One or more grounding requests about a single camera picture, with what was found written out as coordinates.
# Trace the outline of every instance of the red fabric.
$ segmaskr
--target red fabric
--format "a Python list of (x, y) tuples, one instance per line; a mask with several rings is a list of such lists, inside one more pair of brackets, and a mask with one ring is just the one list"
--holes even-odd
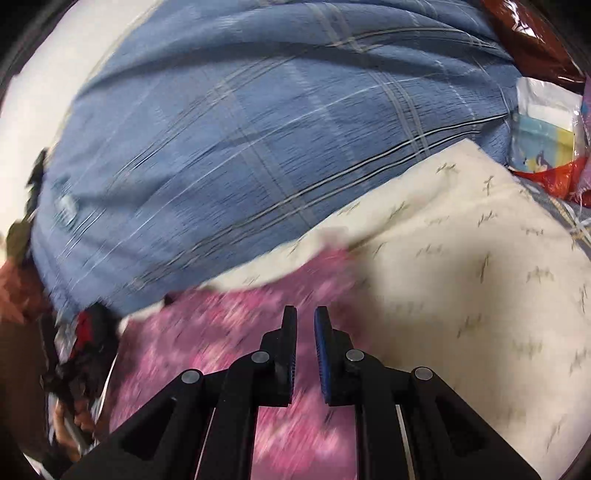
[(82, 311), (76, 317), (76, 343), (70, 353), (70, 359), (74, 358), (84, 348), (84, 345), (91, 341), (90, 316), (86, 311)]
[(0, 268), (0, 319), (14, 323), (33, 322), (51, 309), (35, 265), (18, 266), (8, 258)]

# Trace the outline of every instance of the fingers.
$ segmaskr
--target fingers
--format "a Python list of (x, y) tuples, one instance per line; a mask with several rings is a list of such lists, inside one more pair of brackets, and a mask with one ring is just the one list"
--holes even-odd
[(57, 443), (66, 447), (67, 450), (76, 450), (76, 442), (70, 437), (64, 423), (64, 414), (66, 413), (66, 406), (58, 401), (53, 410), (53, 428), (56, 431)]
[(88, 410), (88, 400), (78, 400), (74, 404), (76, 415), (74, 416), (74, 423), (78, 425), (85, 432), (94, 432), (96, 425), (92, 420), (92, 415)]

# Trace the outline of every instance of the metal pin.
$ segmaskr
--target metal pin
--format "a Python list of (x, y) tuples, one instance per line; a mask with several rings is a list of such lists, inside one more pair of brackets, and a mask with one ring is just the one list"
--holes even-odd
[(352, 362), (359, 362), (364, 359), (365, 354), (361, 350), (349, 350), (345, 356)]
[(199, 380), (199, 377), (201, 377), (201, 375), (199, 375), (199, 372), (197, 370), (187, 370), (185, 373), (181, 375), (181, 380), (184, 383), (191, 384)]
[(263, 350), (259, 350), (258, 352), (254, 352), (251, 355), (251, 360), (256, 364), (264, 364), (269, 361), (269, 354)]
[(427, 381), (433, 378), (433, 372), (431, 372), (431, 370), (429, 370), (427, 367), (418, 367), (414, 371), (414, 376), (419, 380)]

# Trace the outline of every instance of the red plastic bag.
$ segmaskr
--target red plastic bag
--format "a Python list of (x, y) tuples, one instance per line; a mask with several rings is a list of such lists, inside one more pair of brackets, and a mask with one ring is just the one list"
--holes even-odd
[(552, 28), (519, 0), (482, 0), (501, 43), (526, 77), (583, 93), (584, 74)]
[(511, 172), (517, 177), (536, 182), (552, 197), (564, 200), (574, 195), (586, 163), (587, 158), (582, 156), (571, 163), (546, 171), (529, 173), (511, 170)]

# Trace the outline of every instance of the hand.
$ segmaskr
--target hand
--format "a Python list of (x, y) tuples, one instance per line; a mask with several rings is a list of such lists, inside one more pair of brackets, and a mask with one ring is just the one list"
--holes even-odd
[[(93, 433), (95, 431), (96, 425), (92, 420), (92, 415), (88, 410), (88, 401), (79, 400), (75, 402), (74, 408), (76, 409), (74, 423), (78, 425), (84, 432)], [(80, 453), (78, 452), (76, 442), (72, 439), (66, 429), (66, 424), (64, 423), (65, 412), (66, 406), (58, 400), (56, 403), (56, 409), (53, 411), (53, 427), (56, 430), (56, 440), (57, 443), (65, 448), (70, 460), (72, 462), (77, 462), (80, 460)]]

